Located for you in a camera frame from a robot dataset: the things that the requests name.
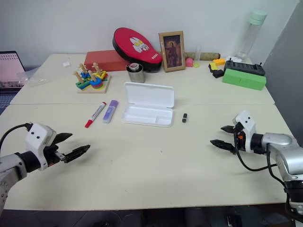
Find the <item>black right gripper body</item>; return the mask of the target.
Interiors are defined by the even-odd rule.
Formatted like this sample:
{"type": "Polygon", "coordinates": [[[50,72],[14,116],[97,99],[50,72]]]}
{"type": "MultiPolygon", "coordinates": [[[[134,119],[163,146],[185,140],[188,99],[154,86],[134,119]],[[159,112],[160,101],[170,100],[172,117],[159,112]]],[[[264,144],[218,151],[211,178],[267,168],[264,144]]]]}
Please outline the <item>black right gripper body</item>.
{"type": "Polygon", "coordinates": [[[238,150],[246,151],[246,135],[244,133],[244,127],[240,122],[236,123],[236,125],[234,126],[234,139],[235,147],[237,147],[238,150]]]}

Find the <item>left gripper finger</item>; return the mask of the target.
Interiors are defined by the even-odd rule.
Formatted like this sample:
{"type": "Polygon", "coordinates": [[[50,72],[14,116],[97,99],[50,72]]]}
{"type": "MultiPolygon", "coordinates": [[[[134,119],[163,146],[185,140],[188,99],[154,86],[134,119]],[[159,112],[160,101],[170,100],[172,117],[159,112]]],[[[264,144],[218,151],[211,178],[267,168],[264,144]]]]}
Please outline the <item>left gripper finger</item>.
{"type": "Polygon", "coordinates": [[[54,143],[55,144],[61,143],[71,136],[72,136],[72,133],[59,133],[55,136],[54,143]]]}
{"type": "Polygon", "coordinates": [[[64,155],[65,156],[64,163],[69,163],[69,162],[79,158],[80,156],[85,154],[89,148],[90,148],[90,145],[85,145],[85,146],[81,146],[79,148],[74,149],[71,153],[64,155]]]}

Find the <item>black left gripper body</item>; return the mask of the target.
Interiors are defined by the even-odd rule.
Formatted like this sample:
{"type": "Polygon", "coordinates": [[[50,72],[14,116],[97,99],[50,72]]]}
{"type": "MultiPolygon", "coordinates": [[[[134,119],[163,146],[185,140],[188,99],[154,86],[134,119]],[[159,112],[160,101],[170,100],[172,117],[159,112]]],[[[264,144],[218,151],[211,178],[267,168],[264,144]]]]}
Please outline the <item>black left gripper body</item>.
{"type": "Polygon", "coordinates": [[[48,167],[53,166],[60,161],[62,162],[66,161],[65,155],[57,151],[58,148],[59,147],[54,143],[52,143],[50,146],[45,146],[43,150],[43,154],[47,161],[48,167]]]}

